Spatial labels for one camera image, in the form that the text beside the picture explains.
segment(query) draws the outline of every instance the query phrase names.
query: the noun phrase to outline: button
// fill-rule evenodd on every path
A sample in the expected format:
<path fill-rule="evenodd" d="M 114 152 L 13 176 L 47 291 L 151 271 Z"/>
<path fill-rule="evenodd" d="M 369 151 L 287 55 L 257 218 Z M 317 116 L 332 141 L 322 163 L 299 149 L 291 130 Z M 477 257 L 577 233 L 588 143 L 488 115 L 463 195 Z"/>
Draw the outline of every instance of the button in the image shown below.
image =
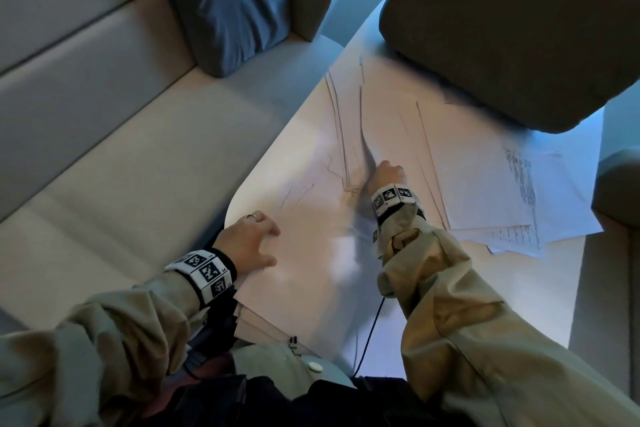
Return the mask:
<path fill-rule="evenodd" d="M 322 370 L 324 370 L 324 368 L 322 368 L 322 365 L 318 365 L 318 363 L 311 362 L 308 366 L 309 370 L 315 371 L 316 373 L 322 373 Z"/>

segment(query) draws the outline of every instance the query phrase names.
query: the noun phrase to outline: white table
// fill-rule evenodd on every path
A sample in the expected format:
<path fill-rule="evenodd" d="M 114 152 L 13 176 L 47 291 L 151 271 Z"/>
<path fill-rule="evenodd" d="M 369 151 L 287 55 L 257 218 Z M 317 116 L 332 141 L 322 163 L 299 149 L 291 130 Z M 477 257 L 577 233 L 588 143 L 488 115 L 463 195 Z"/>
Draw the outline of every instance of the white table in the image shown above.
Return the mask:
<path fill-rule="evenodd" d="M 384 44 L 378 31 L 381 6 L 382 3 L 348 43 L 339 62 L 345 59 L 357 62 L 361 55 L 372 53 Z M 236 192 L 227 212 L 227 226 L 242 215 L 268 207 L 266 204 L 279 195 L 284 183 L 305 167 L 321 131 L 320 115 L 330 101 L 322 80 Z M 538 139 L 544 150 L 560 151 L 564 155 L 580 191 L 592 197 L 601 136 L 602 111 L 599 111 L 572 131 L 561 135 L 540 134 Z M 491 255 L 485 246 L 471 242 L 462 245 L 481 276 L 514 310 L 551 339 L 568 345 L 584 237 L 549 244 L 547 258 L 543 260 L 515 253 Z M 404 322 L 397 302 L 387 301 L 374 329 L 361 375 L 403 376 L 398 351 Z M 372 318 L 359 330 L 358 358 L 371 323 Z M 347 358 L 354 355 L 354 348 L 352 338 L 344 347 Z"/>

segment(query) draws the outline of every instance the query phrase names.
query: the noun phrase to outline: sleeve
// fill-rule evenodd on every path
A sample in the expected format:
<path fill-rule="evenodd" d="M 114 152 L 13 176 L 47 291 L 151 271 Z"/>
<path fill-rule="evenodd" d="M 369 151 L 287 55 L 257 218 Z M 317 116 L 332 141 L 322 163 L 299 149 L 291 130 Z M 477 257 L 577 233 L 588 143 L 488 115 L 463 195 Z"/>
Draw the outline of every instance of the sleeve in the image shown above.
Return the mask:
<path fill-rule="evenodd" d="M 405 204 L 381 224 L 378 286 L 407 317 L 404 368 L 423 400 L 439 393 L 479 426 L 640 423 L 635 403 L 520 318 L 417 213 Z"/>
<path fill-rule="evenodd" d="M 205 312 L 189 282 L 171 271 L 90 298 L 54 330 L 1 337 L 2 423 L 126 423 L 180 368 Z"/>

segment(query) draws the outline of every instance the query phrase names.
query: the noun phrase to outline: black and white marker band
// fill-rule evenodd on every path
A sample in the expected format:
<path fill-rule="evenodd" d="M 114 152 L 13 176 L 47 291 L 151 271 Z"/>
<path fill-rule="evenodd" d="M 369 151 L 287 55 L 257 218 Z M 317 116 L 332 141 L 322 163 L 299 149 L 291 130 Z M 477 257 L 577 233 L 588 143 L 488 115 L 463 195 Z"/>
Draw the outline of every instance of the black and white marker band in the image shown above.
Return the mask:
<path fill-rule="evenodd" d="M 216 248 L 196 250 L 164 268 L 183 275 L 196 290 L 202 307 L 226 291 L 237 278 L 236 266 Z"/>
<path fill-rule="evenodd" d="M 373 209 L 380 218 L 390 208 L 399 204 L 415 204 L 417 202 L 415 194 L 404 184 L 389 184 L 378 189 L 371 197 Z"/>

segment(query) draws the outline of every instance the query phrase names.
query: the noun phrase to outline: beige sofa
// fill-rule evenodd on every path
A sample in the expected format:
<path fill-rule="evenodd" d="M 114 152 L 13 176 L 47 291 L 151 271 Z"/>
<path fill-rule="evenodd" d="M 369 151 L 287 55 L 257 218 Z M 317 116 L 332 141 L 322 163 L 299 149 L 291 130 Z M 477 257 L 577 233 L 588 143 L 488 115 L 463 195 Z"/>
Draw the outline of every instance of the beige sofa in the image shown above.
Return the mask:
<path fill-rule="evenodd" d="M 218 80 L 167 0 L 0 0 L 0 307 L 53 326 L 221 223 L 340 54 L 334 2 L 290 0 L 290 37 Z"/>
<path fill-rule="evenodd" d="M 598 168 L 593 208 L 604 233 L 587 238 L 569 348 L 640 401 L 640 147 Z"/>

